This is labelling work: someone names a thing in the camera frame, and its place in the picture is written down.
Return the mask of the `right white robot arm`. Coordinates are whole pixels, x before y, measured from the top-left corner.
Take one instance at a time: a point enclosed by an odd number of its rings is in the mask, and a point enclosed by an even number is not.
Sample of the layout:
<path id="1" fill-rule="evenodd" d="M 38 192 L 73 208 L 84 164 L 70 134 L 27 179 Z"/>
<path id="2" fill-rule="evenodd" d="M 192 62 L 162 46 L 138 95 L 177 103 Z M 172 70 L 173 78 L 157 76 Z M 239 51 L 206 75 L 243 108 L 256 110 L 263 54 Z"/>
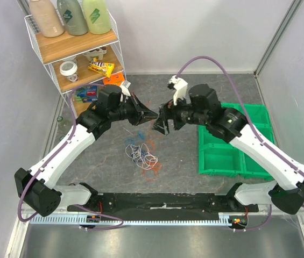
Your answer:
<path id="1" fill-rule="evenodd" d="M 173 98 L 159 108 L 153 128 L 169 134 L 168 121 L 174 129 L 186 124 L 204 126 L 216 138 L 239 149 L 264 168 L 273 178 L 259 184 L 235 184 L 227 194 L 231 211 L 244 206 L 271 204 L 288 214 L 297 214 L 304 206 L 304 164 L 282 152 L 263 136 L 246 115 L 234 108 L 222 107 L 216 91 L 207 84 L 187 88 L 186 82 L 170 82 Z"/>

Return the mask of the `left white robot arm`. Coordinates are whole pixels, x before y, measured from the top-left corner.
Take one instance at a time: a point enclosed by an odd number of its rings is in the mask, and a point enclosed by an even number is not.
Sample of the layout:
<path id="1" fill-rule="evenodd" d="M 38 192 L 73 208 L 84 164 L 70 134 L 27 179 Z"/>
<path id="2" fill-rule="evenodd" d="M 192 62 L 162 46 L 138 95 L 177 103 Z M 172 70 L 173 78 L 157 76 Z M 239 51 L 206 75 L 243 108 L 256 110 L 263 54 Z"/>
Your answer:
<path id="1" fill-rule="evenodd" d="M 127 120 L 137 126 L 154 120 L 157 114 L 147 108 L 125 87 L 105 86 L 78 117 L 68 134 L 41 161 L 29 170 L 15 173 L 20 203 L 26 203 L 43 217 L 58 207 L 80 205 L 85 211 L 97 207 L 96 191 L 85 183 L 57 186 L 56 183 L 68 166 L 115 121 Z"/>

